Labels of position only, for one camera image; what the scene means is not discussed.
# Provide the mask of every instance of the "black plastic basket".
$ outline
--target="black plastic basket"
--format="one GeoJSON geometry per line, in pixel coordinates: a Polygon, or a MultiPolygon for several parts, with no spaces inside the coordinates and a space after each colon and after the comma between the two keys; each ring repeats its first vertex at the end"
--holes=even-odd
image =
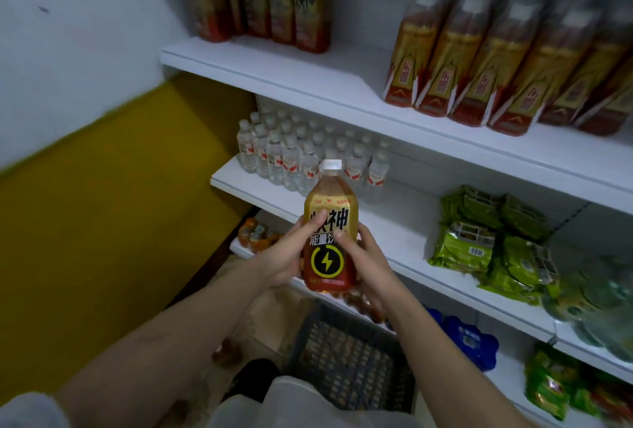
{"type": "Polygon", "coordinates": [[[342,410],[411,413],[415,379],[397,338],[319,301],[299,330],[286,374],[342,410]]]}

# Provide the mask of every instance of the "barcode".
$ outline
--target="barcode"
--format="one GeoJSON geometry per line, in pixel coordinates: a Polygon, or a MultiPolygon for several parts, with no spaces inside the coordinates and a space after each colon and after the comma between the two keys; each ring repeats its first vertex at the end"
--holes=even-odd
{"type": "Polygon", "coordinates": [[[479,344],[477,344],[477,342],[473,340],[470,336],[464,336],[462,338],[462,341],[466,346],[472,348],[473,350],[476,350],[479,346],[479,344]]]}
{"type": "Polygon", "coordinates": [[[532,264],[527,260],[521,260],[521,266],[523,266],[523,269],[526,272],[530,272],[530,273],[534,272],[534,268],[532,267],[532,264]]]}
{"type": "Polygon", "coordinates": [[[475,248],[474,246],[471,246],[470,248],[468,248],[468,252],[473,256],[480,256],[480,257],[486,254],[484,250],[475,248]]]}

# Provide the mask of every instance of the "blue package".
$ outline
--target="blue package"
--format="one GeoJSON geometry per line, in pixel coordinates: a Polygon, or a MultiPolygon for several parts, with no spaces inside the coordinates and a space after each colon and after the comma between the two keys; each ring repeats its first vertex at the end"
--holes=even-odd
{"type": "Polygon", "coordinates": [[[444,318],[442,316],[442,313],[439,310],[436,310],[435,308],[429,308],[427,305],[424,305],[424,308],[427,309],[427,311],[429,312],[431,317],[437,322],[437,324],[441,326],[442,318],[444,318]]]}
{"type": "Polygon", "coordinates": [[[476,326],[467,325],[458,317],[446,317],[442,328],[477,368],[483,372],[495,369],[499,351],[499,340],[495,336],[481,333],[476,326]]]}

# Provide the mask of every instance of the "hand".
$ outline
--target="hand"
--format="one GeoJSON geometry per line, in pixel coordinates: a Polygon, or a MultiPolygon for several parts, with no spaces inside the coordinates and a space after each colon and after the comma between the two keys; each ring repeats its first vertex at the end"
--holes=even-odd
{"type": "Polygon", "coordinates": [[[334,229],[334,238],[354,260],[356,271],[363,281],[361,291],[367,296],[369,303],[384,312],[386,297],[394,286],[400,284],[400,280],[391,270],[369,229],[358,224],[358,232],[361,236],[359,244],[338,228],[334,229]]]}
{"type": "Polygon", "coordinates": [[[325,223],[326,218],[326,209],[319,211],[306,224],[303,224],[303,216],[300,217],[281,240],[251,258],[254,263],[259,264],[266,288],[283,285],[292,280],[292,277],[300,275],[301,250],[310,235],[325,223]]]}

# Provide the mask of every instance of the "sleeve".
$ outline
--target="sleeve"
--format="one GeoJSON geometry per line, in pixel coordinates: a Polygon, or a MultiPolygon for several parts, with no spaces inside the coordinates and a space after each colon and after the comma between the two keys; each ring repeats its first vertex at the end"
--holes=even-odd
{"type": "Polygon", "coordinates": [[[70,423],[53,397],[25,393],[0,407],[0,428],[70,428],[70,423]]]}

